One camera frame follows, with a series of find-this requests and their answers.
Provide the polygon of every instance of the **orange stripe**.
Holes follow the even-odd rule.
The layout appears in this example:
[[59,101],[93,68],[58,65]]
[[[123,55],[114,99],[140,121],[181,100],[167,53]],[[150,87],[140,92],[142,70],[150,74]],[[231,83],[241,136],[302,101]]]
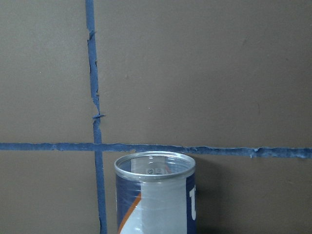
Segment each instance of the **orange stripe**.
[[134,202],[132,203],[132,205],[130,206],[130,208],[128,209],[127,213],[125,214],[124,218],[122,219],[122,222],[118,228],[118,234],[120,234],[123,226],[125,225],[126,221],[128,220],[129,216],[131,215],[131,213],[133,212],[133,210],[137,207],[138,203],[141,201],[141,193],[139,193],[136,196],[136,199],[134,200]]

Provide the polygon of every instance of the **horizontal blue tape strip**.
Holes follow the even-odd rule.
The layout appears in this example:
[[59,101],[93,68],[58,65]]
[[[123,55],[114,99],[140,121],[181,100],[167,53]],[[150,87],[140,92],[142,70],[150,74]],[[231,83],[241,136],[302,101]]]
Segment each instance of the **horizontal blue tape strip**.
[[99,151],[99,152],[144,152],[170,151],[184,154],[199,155],[230,155],[249,157],[283,157],[283,158],[312,158],[312,148],[214,148],[209,146],[175,146],[147,144],[93,144],[93,143],[0,143],[0,150],[23,151]]

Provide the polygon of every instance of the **white label section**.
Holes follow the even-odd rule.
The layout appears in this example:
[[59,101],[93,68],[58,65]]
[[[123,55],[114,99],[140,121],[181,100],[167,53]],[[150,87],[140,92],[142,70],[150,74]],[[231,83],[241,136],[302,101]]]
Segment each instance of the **white label section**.
[[187,234],[185,178],[142,182],[141,203],[144,234]]
[[142,207],[141,201],[137,204],[131,215],[122,227],[120,234],[143,234],[142,231]]

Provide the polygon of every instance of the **vertical blue tape strip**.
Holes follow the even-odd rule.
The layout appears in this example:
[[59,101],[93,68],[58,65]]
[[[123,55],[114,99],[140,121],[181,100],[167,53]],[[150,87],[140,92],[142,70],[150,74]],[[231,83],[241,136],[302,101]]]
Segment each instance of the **vertical blue tape strip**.
[[[94,143],[102,143],[102,134],[100,129],[100,117],[104,116],[100,114],[99,97],[98,97],[98,68],[97,68],[97,50],[96,50],[96,37],[95,37],[95,21],[94,21],[94,3],[93,0],[86,0],[86,18],[87,28],[89,30],[88,39],[88,53],[90,63],[90,85],[91,85],[91,97],[94,105],[97,108],[97,114],[93,116],[93,135]],[[104,188],[104,170],[103,170],[103,158],[101,151],[95,151],[95,166],[97,177],[97,205],[98,216],[100,221],[100,234],[107,234],[106,223],[106,205],[105,205],[105,188]]]

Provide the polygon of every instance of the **cylindrical container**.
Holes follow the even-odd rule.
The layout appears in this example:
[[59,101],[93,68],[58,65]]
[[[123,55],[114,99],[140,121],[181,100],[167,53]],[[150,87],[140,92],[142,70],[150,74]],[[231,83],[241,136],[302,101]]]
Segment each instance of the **cylindrical container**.
[[195,160],[163,151],[115,162],[118,234],[195,234]]

